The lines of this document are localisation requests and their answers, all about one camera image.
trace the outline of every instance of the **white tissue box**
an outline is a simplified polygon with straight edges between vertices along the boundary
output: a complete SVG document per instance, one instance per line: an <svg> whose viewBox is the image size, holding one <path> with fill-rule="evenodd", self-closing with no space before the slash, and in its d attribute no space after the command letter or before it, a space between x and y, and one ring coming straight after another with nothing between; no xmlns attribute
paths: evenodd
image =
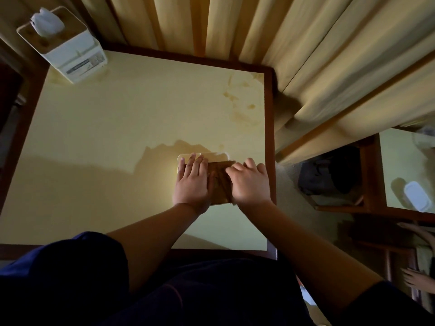
<svg viewBox="0 0 435 326"><path fill-rule="evenodd" d="M63 21L64 31L53 38L43 38L27 23L17 29L18 34L72 83L107 64L100 43L84 23L63 6L51 12Z"/></svg>

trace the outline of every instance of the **white container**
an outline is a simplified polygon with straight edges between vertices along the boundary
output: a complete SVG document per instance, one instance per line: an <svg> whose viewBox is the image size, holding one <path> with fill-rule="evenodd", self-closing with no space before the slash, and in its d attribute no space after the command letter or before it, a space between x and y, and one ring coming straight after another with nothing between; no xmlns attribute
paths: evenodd
<svg viewBox="0 0 435 326"><path fill-rule="evenodd" d="M84 23L63 6L51 12L65 24L65 29L55 37L39 36L30 23L17 28L17 33L72 83L81 81L107 64L100 43Z"/></svg>
<svg viewBox="0 0 435 326"><path fill-rule="evenodd" d="M405 185L403 191L414 208L419 212L424 213L432 207L432 201L418 182L409 182Z"/></svg>

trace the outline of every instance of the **navy shirt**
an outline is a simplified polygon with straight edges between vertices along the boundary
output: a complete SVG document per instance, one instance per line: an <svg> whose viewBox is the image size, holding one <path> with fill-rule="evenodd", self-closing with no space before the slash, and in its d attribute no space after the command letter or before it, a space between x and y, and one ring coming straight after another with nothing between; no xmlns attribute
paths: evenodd
<svg viewBox="0 0 435 326"><path fill-rule="evenodd" d="M8 324L313 326L294 273L277 261L226 259L160 268L134 296L122 245L87 232L37 248L0 270ZM435 325L381 282L333 325Z"/></svg>

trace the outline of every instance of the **left hand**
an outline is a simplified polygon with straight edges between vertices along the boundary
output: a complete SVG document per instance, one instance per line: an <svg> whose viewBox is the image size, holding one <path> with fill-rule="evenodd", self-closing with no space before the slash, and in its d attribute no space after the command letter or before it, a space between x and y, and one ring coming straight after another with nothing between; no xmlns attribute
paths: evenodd
<svg viewBox="0 0 435 326"><path fill-rule="evenodd" d="M199 216L210 207L211 194L215 187L215 175L207 175L208 160L206 158L199 156L195 160L195 156L196 154L192 153L186 168L184 168L184 158L180 160L172 203L174 206L179 203L188 204Z"/></svg>
<svg viewBox="0 0 435 326"><path fill-rule="evenodd" d="M411 270L410 268L403 268L402 271L405 285L430 294L435 294L435 279L419 271Z"/></svg>

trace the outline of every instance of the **yellow table surface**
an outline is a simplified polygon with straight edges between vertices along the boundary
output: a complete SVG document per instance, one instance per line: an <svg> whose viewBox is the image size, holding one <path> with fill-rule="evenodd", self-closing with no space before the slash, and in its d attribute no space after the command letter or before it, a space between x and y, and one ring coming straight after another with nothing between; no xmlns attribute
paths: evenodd
<svg viewBox="0 0 435 326"><path fill-rule="evenodd" d="M0 243L106 233L171 207L177 156L264 163L264 75L106 51L70 84L51 68L0 217ZM266 250L233 205L212 206L175 248Z"/></svg>
<svg viewBox="0 0 435 326"><path fill-rule="evenodd" d="M390 128L380 132L379 138L387 206L415 210L403 188L416 181L432 201L427 212L435 213L435 149L417 147L422 141L435 146L435 137Z"/></svg>

